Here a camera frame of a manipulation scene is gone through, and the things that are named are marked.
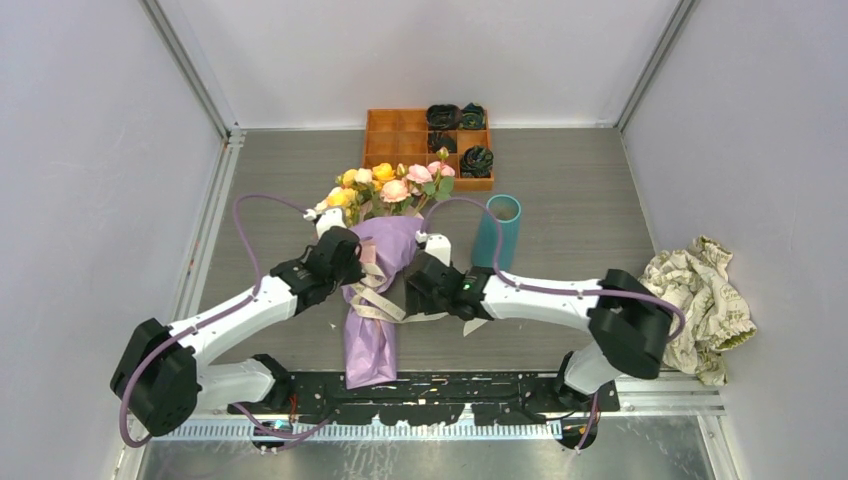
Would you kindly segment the cream ribbon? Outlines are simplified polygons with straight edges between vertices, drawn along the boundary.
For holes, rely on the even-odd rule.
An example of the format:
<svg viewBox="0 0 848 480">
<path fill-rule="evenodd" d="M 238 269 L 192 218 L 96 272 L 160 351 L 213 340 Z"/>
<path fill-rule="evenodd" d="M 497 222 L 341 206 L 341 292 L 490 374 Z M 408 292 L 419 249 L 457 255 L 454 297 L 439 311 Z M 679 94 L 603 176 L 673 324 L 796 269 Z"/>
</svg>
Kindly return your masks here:
<svg viewBox="0 0 848 480">
<path fill-rule="evenodd" d="M 409 315 L 402 307 L 381 295 L 377 289 L 388 285 L 388 277 L 376 263 L 363 263 L 365 276 L 352 284 L 354 292 L 349 304 L 353 311 L 364 319 L 393 324 L 411 324 L 437 321 L 447 313 L 415 313 Z"/>
</svg>

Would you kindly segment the purple wrapping paper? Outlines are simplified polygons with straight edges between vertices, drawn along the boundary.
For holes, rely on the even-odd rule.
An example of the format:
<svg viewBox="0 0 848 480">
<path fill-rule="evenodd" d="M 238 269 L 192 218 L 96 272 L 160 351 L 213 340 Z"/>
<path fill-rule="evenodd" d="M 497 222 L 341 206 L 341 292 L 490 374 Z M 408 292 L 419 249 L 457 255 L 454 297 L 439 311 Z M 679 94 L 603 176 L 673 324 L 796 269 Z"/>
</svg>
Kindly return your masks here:
<svg viewBox="0 0 848 480">
<path fill-rule="evenodd" d="M 355 389 L 397 378 L 395 325 L 407 313 L 385 292 L 412 261 L 419 214 L 374 217 L 351 228 L 361 240 L 364 277 L 343 288 L 349 304 L 344 324 L 346 387 Z"/>
</svg>

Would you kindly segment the yellow pink flower bunch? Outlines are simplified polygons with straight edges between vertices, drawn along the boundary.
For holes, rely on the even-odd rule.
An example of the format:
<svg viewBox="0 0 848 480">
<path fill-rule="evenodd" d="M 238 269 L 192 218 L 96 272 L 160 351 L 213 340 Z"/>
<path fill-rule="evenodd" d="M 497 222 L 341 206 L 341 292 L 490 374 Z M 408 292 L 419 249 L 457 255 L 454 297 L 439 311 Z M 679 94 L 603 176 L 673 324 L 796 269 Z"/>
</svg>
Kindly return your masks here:
<svg viewBox="0 0 848 480">
<path fill-rule="evenodd" d="M 420 218 L 425 207 L 451 197 L 457 170 L 442 149 L 427 164 L 379 162 L 372 167 L 348 169 L 336 177 L 335 186 L 314 211 L 343 211 L 345 224 L 353 226 L 376 217 Z"/>
</svg>

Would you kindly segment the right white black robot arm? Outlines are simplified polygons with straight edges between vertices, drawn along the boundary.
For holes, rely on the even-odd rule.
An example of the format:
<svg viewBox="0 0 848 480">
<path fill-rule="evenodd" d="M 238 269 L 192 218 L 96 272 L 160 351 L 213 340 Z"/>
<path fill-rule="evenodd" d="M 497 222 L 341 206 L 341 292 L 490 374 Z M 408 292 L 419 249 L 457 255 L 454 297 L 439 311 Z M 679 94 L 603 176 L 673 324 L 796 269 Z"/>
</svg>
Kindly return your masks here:
<svg viewBox="0 0 848 480">
<path fill-rule="evenodd" d="M 622 375 L 653 380 L 661 370 L 671 314 L 625 271 L 610 269 L 601 279 L 578 282 L 523 278 L 488 267 L 462 273 L 420 252 L 403 277 L 406 306 L 414 313 L 466 322 L 533 320 L 590 335 L 588 346 L 565 355 L 556 377 L 556 400 L 567 410 L 582 409 Z"/>
</svg>

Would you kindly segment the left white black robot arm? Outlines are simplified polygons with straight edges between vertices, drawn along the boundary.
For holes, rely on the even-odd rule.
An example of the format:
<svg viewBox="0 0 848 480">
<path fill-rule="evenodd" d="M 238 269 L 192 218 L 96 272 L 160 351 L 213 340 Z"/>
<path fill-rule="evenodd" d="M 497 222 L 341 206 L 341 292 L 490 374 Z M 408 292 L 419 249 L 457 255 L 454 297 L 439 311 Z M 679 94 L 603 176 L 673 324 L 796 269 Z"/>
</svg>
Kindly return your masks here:
<svg viewBox="0 0 848 480">
<path fill-rule="evenodd" d="M 270 355 L 230 364 L 219 364 L 217 358 L 363 276 L 359 237 L 333 226 L 300 257 L 278 264 L 246 292 L 169 325 L 155 318 L 140 323 L 110 381 L 121 413 L 133 414 L 151 436 L 160 437 L 198 412 L 290 409 L 292 376 Z"/>
</svg>

